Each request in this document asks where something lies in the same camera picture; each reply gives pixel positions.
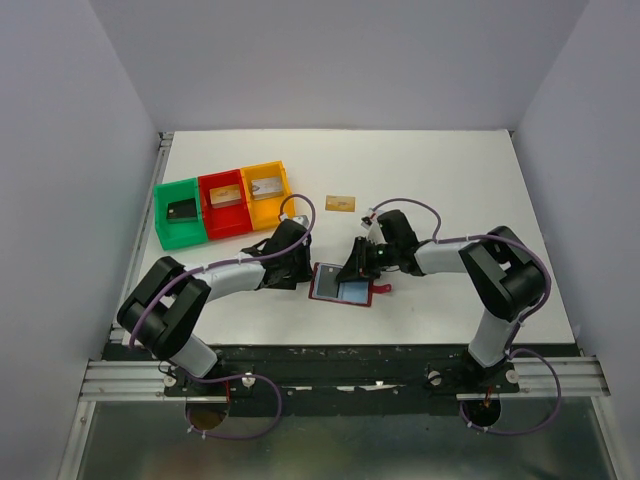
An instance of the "white table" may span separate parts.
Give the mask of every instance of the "white table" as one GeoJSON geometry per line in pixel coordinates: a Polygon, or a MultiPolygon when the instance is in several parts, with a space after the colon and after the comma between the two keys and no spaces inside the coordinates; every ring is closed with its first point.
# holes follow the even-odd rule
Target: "white table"
{"type": "MultiPolygon", "coordinates": [[[[282,160],[293,192],[318,212],[312,261],[342,264],[354,237],[365,234],[367,208],[391,197],[411,197],[443,218],[440,237],[513,229],[550,266],[527,189],[506,131],[229,130],[175,134],[162,182],[282,160]],[[356,212],[324,210],[326,195],[356,197],[356,212]]],[[[296,200],[298,213],[308,213],[296,200]]],[[[419,239],[429,238],[431,214],[394,204],[419,239]]],[[[144,246],[140,278],[161,256],[182,263],[228,258],[269,236],[263,231],[165,252],[155,231],[144,246]]],[[[393,292],[374,296],[371,308],[309,300],[307,284],[295,292],[241,292],[205,307],[195,333],[209,344],[447,344],[468,343],[482,303],[462,274],[422,278],[388,273],[377,283],[393,292]]],[[[547,305],[526,324],[517,343],[573,343],[555,285],[547,305]]]]}

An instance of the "gray wall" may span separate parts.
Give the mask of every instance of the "gray wall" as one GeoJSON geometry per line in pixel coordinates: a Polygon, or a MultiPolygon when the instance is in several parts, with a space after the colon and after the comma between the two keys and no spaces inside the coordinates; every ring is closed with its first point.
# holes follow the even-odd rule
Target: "gray wall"
{"type": "Polygon", "coordinates": [[[640,473],[640,2],[592,0],[514,137],[579,342],[640,473]]]}
{"type": "Polygon", "coordinates": [[[157,135],[86,0],[0,15],[0,477],[50,479],[114,313],[157,135]]]}
{"type": "Polygon", "coordinates": [[[91,0],[163,130],[513,128],[586,0],[91,0]]]}

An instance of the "red box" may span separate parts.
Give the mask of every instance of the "red box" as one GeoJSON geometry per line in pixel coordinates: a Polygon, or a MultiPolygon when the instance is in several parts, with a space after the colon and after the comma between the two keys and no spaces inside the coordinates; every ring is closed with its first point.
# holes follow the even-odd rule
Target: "red box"
{"type": "Polygon", "coordinates": [[[247,206],[247,194],[240,170],[229,170],[228,172],[198,177],[198,189],[200,190],[202,219],[209,240],[242,235],[253,231],[249,207],[247,206]],[[240,187],[242,202],[238,205],[213,208],[209,190],[228,185],[238,185],[240,187]]]}

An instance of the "open box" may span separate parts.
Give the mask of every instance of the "open box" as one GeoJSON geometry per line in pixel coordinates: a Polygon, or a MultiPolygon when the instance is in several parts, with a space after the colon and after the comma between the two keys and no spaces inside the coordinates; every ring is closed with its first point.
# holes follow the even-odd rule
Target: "open box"
{"type": "Polygon", "coordinates": [[[209,240],[242,235],[253,230],[247,205],[246,186],[240,170],[230,170],[198,177],[198,186],[200,187],[202,218],[209,240]],[[238,185],[241,196],[240,203],[214,208],[211,204],[209,191],[213,188],[230,185],[238,185]]]}
{"type": "Polygon", "coordinates": [[[208,240],[202,221],[198,180],[190,178],[179,182],[156,185],[153,189],[155,225],[158,238],[165,250],[198,245],[208,240]],[[171,223],[167,221],[169,204],[180,200],[195,199],[197,220],[171,223]]]}
{"type": "MultiPolygon", "coordinates": [[[[280,205],[286,197],[291,195],[291,189],[287,181],[287,173],[282,162],[263,163],[261,165],[242,168],[240,171],[245,182],[247,205],[249,207],[253,229],[266,230],[276,228],[280,223],[280,205]],[[271,177],[279,177],[282,181],[282,195],[255,200],[251,195],[251,182],[261,178],[271,177]]],[[[296,210],[292,201],[287,202],[284,211],[289,218],[295,216],[296,210]]]]}

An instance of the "yellow bin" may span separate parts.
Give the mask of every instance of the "yellow bin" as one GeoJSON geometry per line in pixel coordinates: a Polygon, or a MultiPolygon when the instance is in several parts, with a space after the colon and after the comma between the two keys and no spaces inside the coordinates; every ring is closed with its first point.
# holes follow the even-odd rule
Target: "yellow bin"
{"type": "MultiPolygon", "coordinates": [[[[242,180],[244,182],[245,192],[247,193],[247,205],[249,214],[251,215],[251,224],[254,230],[266,230],[276,228],[280,223],[280,204],[291,195],[291,188],[287,181],[287,172],[282,162],[263,163],[252,167],[241,168],[242,180]],[[282,195],[262,200],[255,200],[251,194],[251,182],[260,178],[280,177],[282,180],[282,195]]],[[[289,200],[284,207],[285,213],[289,218],[296,215],[296,209],[293,205],[294,200],[289,200]]]]}

